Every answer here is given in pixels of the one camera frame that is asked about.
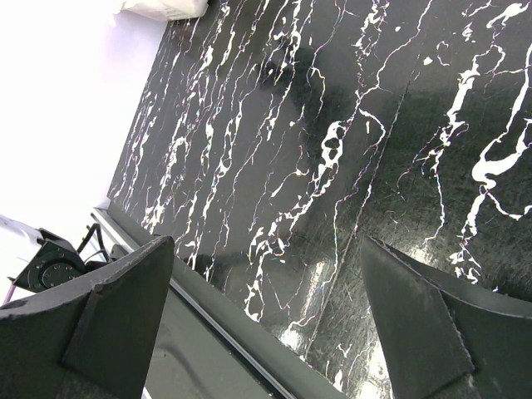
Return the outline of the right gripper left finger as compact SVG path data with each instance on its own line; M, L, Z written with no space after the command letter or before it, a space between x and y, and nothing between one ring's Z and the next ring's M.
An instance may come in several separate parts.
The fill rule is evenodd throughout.
M160 236L1 308L3 398L139 398L174 263Z

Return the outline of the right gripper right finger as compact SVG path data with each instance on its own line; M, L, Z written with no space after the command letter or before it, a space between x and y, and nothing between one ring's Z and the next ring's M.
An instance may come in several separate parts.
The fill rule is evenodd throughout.
M396 398L529 398L531 304L366 237L364 286Z

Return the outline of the white t shirt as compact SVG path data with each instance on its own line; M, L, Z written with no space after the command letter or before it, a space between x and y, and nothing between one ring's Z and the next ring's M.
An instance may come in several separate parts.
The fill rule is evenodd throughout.
M156 21L179 21L204 16L207 0L123 0L119 11L128 11Z

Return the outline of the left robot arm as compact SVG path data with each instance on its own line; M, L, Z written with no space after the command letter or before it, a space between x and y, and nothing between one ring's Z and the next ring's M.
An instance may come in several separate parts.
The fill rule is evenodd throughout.
M1 217L1 270L17 272L7 276L1 289L4 304L19 291L23 297L37 294L123 258L128 251L119 244L105 246L103 229L94 223L77 246L46 229L35 229L23 222Z

